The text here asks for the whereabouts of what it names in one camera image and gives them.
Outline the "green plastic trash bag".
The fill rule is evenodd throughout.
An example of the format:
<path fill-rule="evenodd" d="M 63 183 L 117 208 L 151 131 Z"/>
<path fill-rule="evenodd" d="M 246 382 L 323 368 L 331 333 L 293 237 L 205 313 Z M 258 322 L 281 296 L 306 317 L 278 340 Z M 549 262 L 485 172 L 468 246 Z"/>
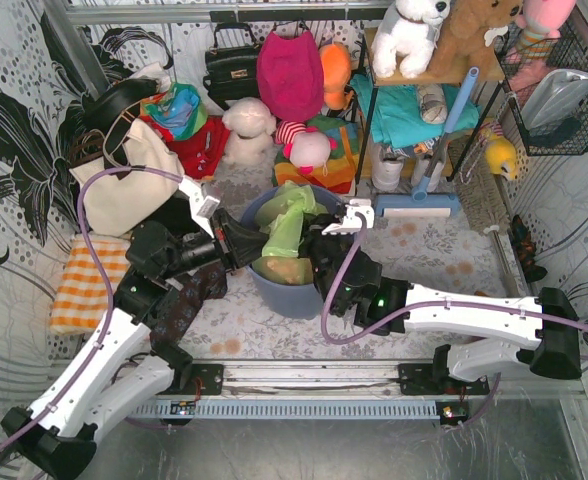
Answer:
<path fill-rule="evenodd" d="M 274 195 L 262 202 L 258 210 L 250 215 L 258 230 L 269 235 L 262 256 L 252 264 L 252 269 L 268 280 L 263 275 L 263 266 L 268 257 L 304 258 L 299 253 L 303 217 L 305 214 L 327 212 L 327 208 L 316 200 L 311 185 L 296 185 L 286 181 L 278 187 Z"/>

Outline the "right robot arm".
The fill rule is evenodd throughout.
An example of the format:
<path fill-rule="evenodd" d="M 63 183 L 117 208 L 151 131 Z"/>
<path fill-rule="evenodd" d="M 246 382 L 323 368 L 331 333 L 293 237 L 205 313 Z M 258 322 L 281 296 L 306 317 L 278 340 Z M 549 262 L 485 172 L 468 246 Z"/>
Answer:
<path fill-rule="evenodd" d="M 581 377 L 577 315 L 561 290 L 474 297 L 386 277 L 360 247 L 368 225 L 362 215 L 353 225 L 331 214 L 304 219 L 300 249 L 311 262 L 323 318 L 352 311 L 362 336 L 441 331 L 472 337 L 469 344 L 436 349 L 434 382 L 472 383 L 511 368 L 554 380 Z"/>

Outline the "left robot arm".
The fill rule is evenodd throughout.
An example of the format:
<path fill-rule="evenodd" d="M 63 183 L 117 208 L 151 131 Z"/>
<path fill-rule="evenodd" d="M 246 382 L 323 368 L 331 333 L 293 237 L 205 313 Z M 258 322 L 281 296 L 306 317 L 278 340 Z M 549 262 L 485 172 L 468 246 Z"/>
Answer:
<path fill-rule="evenodd" d="M 193 299 L 198 312 L 222 296 L 227 273 L 257 260 L 269 239 L 223 209 L 206 223 L 209 231 L 183 237 L 155 221 L 137 226 L 130 269 L 88 342 L 36 401 L 3 418 L 13 447 L 52 478 L 78 478 L 102 438 L 154 395 L 201 388 L 193 357 L 178 345 L 191 320 L 172 326 L 172 311 Z"/>

